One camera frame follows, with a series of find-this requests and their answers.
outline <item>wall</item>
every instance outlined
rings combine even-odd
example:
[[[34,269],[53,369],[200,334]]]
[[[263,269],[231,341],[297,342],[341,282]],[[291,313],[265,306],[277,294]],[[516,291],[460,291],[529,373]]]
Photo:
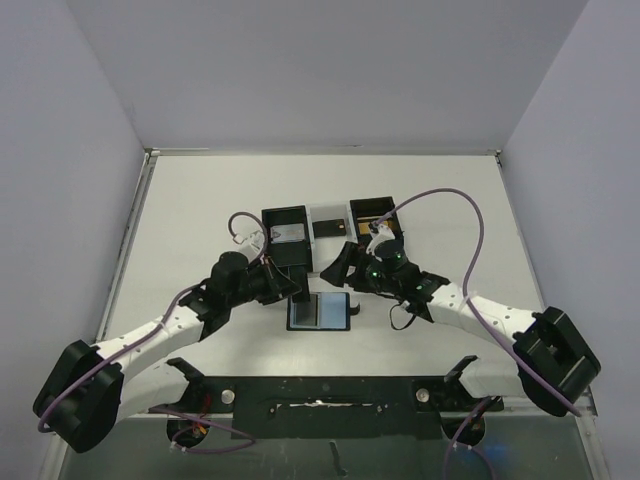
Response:
[[[67,3],[146,146],[484,153],[586,0]]]
[[[638,478],[640,2],[591,0],[504,150],[546,302],[600,357],[594,382],[615,479]]]
[[[95,334],[142,149],[59,0],[0,2],[0,478],[34,479],[32,402]]]

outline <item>gray floor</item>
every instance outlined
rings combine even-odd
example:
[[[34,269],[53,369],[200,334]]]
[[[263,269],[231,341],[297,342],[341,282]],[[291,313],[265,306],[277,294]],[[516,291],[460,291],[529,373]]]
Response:
[[[573,418],[490,417],[481,448],[500,480],[592,479]],[[327,440],[263,440],[248,450],[221,456],[169,450],[165,421],[129,419],[92,451],[67,455],[61,480],[315,480],[432,479],[441,477],[446,442],[411,437],[338,440],[340,476]],[[210,434],[202,446],[229,445],[226,433]],[[449,480],[490,479],[472,452],[456,453]]]

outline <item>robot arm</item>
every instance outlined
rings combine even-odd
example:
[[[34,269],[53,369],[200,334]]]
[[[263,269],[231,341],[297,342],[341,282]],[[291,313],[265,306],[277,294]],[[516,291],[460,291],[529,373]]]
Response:
[[[116,421],[177,401],[189,377],[163,358],[222,328],[234,307],[254,300],[268,305],[299,291],[274,265],[257,261],[264,241],[256,232],[239,251],[223,253],[211,276],[181,292],[163,317],[93,346],[81,340],[69,345],[33,406],[41,431],[55,431],[81,453]]]
[[[517,371],[513,364],[464,362],[457,380],[472,397],[526,395],[542,410],[563,416],[567,405],[574,404],[600,372],[595,355],[561,310],[549,307],[536,313],[474,296],[477,312],[473,312],[459,286],[411,263],[387,226],[372,224],[371,231],[366,248],[347,242],[320,277],[334,286],[346,284],[357,292],[391,296],[414,316],[458,327],[512,350],[508,353],[518,363]],[[568,402],[560,401],[558,394]]]

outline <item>metal frame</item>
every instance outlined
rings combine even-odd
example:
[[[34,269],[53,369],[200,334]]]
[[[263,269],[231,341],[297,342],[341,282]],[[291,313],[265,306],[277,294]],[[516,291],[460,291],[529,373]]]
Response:
[[[144,203],[146,200],[147,192],[149,190],[149,186],[151,183],[151,179],[153,177],[153,171],[155,169],[155,165],[157,163],[158,157],[161,156],[228,156],[228,155],[487,155],[493,156],[496,158],[497,168],[499,170],[500,176],[502,178],[502,183],[505,187],[505,192],[507,195],[507,200],[509,201],[509,205],[511,207],[511,211],[513,213],[513,218],[516,222],[516,228],[519,232],[521,232],[520,224],[513,210],[513,202],[509,196],[509,192],[506,189],[506,185],[504,183],[504,175],[502,172],[502,165],[500,163],[500,150],[489,150],[484,152],[478,151],[468,151],[468,152],[438,152],[438,151],[430,151],[429,149],[407,149],[407,148],[381,148],[381,147],[365,147],[363,145],[344,145],[338,147],[330,147],[330,148],[300,148],[300,149],[273,149],[273,150],[261,150],[261,151],[237,151],[237,150],[210,150],[207,148],[203,149],[145,149],[144,160],[142,164],[142,169],[140,172],[140,177],[138,180],[138,185],[136,187],[135,197],[133,201],[133,205],[131,207],[131,212],[129,214],[129,219],[127,221],[127,225],[125,228],[125,234],[123,237],[122,245],[120,247],[120,252],[118,255],[118,260],[116,263],[115,274],[113,277],[113,281],[111,287],[109,289],[109,295],[107,298],[107,303],[105,305],[104,313],[102,316],[102,320],[100,323],[100,327],[96,334],[97,341],[104,340],[107,331],[109,328],[109,324],[111,322],[111,318],[113,315],[114,307],[118,299],[118,294],[120,292],[120,287],[122,285],[122,280],[124,277],[124,273],[126,271],[127,262],[129,260],[129,255],[131,253],[131,248],[133,246],[133,241],[135,239],[136,230],[140,221],[140,217],[142,215],[142,211],[144,208]],[[540,286],[538,283],[538,279],[535,275],[535,271],[533,269],[533,265],[531,263],[531,259],[529,256],[529,251],[527,250],[526,243],[522,235],[520,235],[520,239],[522,241],[523,250],[525,252],[527,263],[529,264],[529,270],[531,271],[531,275],[533,278],[534,285],[537,290],[538,298],[540,300],[540,304],[543,304],[542,293],[540,290]],[[576,424],[578,427],[578,431],[580,433],[580,437],[582,440],[582,444],[585,449],[585,455],[587,457],[587,461],[589,463],[589,467],[591,468],[591,472],[593,478],[595,480],[610,480],[609,471],[606,465],[606,460],[604,457],[604,453],[602,450],[602,446],[598,435],[595,429],[595,421],[594,416],[597,416],[597,409],[593,399],[593,394],[591,390],[588,389],[585,394],[578,401],[578,407],[582,412],[585,412],[583,417],[576,418]],[[512,399],[508,402],[505,402],[505,412],[502,414],[517,414],[517,415],[543,415],[540,411],[533,405],[532,402],[528,400],[520,400],[520,399]],[[138,417],[147,417],[150,415],[136,415],[131,418]],[[40,470],[40,480],[58,480],[60,473],[62,471],[62,466],[64,463],[64,459],[67,454],[68,445],[57,435],[53,435],[51,442],[49,444],[49,448],[47,450],[47,454],[45,456],[45,460],[43,462],[42,468]]]

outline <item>gray wall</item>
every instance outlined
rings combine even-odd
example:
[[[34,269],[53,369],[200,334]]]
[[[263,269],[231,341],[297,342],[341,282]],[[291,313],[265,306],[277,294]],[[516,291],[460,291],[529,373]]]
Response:
[[[591,0],[504,153],[545,301],[566,308],[594,382],[615,479],[640,461],[640,2]]]
[[[145,146],[503,146],[586,0],[67,0]]]
[[[0,2],[0,478],[33,479],[31,404],[60,351],[95,334],[142,161],[60,0]]]

